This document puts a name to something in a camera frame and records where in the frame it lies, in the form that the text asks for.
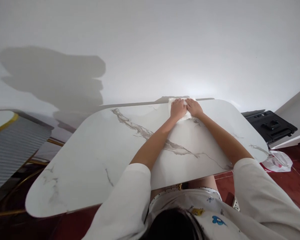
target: woman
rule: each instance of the woman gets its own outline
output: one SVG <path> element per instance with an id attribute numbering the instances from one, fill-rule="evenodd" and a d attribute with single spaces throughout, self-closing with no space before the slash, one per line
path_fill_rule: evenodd
<path id="1" fill-rule="evenodd" d="M 233 136 L 203 113 L 198 102 L 186 102 L 172 103 L 170 118 L 134 156 L 84 239 L 300 240 L 300 209 Z M 213 176 L 185 190 L 155 190 L 150 202 L 150 171 L 187 110 L 204 123 L 233 164 L 241 212 L 222 202 Z"/>

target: white wall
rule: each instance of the white wall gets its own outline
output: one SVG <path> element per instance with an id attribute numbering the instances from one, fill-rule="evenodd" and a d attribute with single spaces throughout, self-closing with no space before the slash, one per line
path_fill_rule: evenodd
<path id="1" fill-rule="evenodd" d="M 275 111 L 300 91 L 300 0 L 0 0 L 0 109 L 66 140 L 100 105 L 214 97 Z"/>
<path id="2" fill-rule="evenodd" d="M 275 113 L 296 126 L 298 130 L 292 134 L 291 137 L 284 137 L 272 144 L 271 147 L 277 146 L 276 148 L 279 148 L 297 145 L 300 142 L 300 92 L 279 108 Z"/>

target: paper towel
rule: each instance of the paper towel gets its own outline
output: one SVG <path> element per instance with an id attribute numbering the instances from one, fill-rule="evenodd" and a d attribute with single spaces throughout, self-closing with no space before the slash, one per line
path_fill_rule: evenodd
<path id="1" fill-rule="evenodd" d="M 169 116 L 170 116 L 170 113 L 171 113 L 171 104 L 176 99 L 178 99 L 178 98 L 169 98 L 169 102 L 168 102 Z M 187 103 L 185 101 L 187 98 L 181 98 L 181 99 L 184 99 L 184 105 L 187 105 Z M 187 110 L 186 114 L 182 118 L 179 119 L 179 121 L 187 120 L 187 119 L 194 119 L 194 117 L 191 116 L 191 114 L 190 114 L 190 112 L 188 110 Z"/>

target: dark hair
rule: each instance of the dark hair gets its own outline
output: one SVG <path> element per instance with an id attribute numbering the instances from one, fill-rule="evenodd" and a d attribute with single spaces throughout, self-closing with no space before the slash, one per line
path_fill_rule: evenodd
<path id="1" fill-rule="evenodd" d="M 187 210 L 171 208 L 162 211 L 141 239 L 207 240 L 203 227 Z"/>

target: white plastic bag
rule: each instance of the white plastic bag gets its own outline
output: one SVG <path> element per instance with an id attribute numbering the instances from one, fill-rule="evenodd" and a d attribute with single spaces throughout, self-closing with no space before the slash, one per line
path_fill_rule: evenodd
<path id="1" fill-rule="evenodd" d="M 283 152 L 270 151 L 268 158 L 261 165 L 266 172 L 290 172 L 292 160 Z"/>

